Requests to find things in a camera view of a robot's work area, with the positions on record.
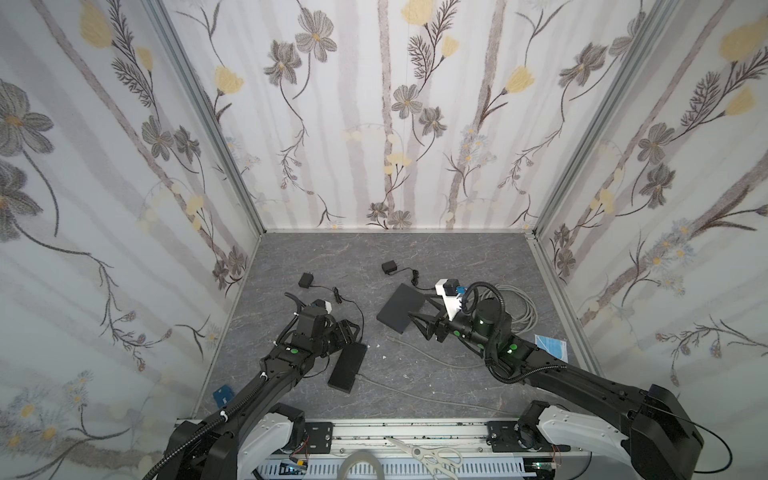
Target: wall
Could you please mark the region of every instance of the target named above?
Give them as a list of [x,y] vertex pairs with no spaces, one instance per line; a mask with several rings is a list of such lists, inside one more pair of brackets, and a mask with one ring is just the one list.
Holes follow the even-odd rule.
[[141,477],[257,239],[140,4],[3,2],[0,45],[3,476]]
[[768,465],[766,15],[681,2],[540,237],[606,376],[678,394],[721,478]]
[[530,228],[652,2],[165,0],[268,228]]

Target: blue object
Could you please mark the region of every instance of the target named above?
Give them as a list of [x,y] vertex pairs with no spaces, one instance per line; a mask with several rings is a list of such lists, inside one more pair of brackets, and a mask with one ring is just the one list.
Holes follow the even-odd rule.
[[229,385],[222,385],[216,392],[214,392],[214,400],[219,408],[224,407],[227,403],[233,399],[235,393],[232,391]]
[[559,358],[563,362],[568,361],[568,350],[564,340],[552,339],[548,336],[537,335],[535,337],[536,346],[547,351],[553,357]]

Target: gray marble tabletop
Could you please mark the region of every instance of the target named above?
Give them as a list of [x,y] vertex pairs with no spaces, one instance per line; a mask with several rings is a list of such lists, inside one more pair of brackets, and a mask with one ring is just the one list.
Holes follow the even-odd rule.
[[[433,286],[441,278],[458,278],[469,285],[476,280],[510,283],[523,289],[538,309],[538,325],[523,334],[535,333],[566,339],[544,280],[536,267],[525,236],[519,233],[268,233],[262,239],[255,264],[243,286],[230,327],[205,387],[198,416],[216,409],[211,393],[226,384],[235,392],[259,373],[259,360],[290,321],[293,302],[283,296],[291,292],[305,303],[315,299],[333,301],[331,292],[298,286],[303,272],[315,276],[314,283],[338,287],[355,300],[365,314],[365,336],[369,345],[360,372],[372,380],[421,396],[450,402],[471,403],[519,415],[534,399],[571,404],[540,389],[521,384],[504,385],[484,368],[451,369],[440,365],[388,336],[399,338],[445,362],[470,366],[480,359],[449,337],[444,343],[427,342],[415,326],[399,335],[376,320],[384,302],[409,273],[387,276],[381,263],[394,260],[420,272],[420,286]],[[523,302],[505,294],[508,311],[519,315]],[[351,303],[333,304],[337,319],[359,323],[360,313]],[[464,406],[425,402],[383,389],[358,379],[347,395],[327,385],[336,358],[322,374],[306,379],[281,402],[305,411],[307,418],[447,418],[504,416]],[[574,359],[568,345],[568,357]],[[318,359],[314,372],[325,366]]]

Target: scissors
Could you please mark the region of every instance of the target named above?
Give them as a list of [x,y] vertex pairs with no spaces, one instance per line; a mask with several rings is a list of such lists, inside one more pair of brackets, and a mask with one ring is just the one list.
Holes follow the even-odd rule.
[[[394,439],[392,437],[385,437],[385,439],[390,441],[399,449],[403,450],[405,453],[411,455],[416,460],[420,461],[427,468],[427,471],[435,480],[437,480],[438,472],[453,478],[453,480],[458,480],[456,474],[449,468],[445,467],[445,465],[449,465],[458,469],[460,466],[462,466],[462,454],[458,453],[456,450],[450,447],[441,447],[439,449],[424,449],[417,445],[408,445],[407,443],[400,442],[398,439]],[[444,455],[458,457],[458,463],[454,462],[450,458],[445,457]]]

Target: tape roll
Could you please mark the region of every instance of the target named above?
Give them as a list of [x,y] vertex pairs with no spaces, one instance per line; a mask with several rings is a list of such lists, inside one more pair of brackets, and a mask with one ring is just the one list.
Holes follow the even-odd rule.
[[384,480],[384,467],[382,467],[381,462],[371,452],[355,452],[348,456],[344,463],[341,464],[336,480],[346,480],[349,470],[358,463],[371,465],[373,471],[376,472],[376,480]]

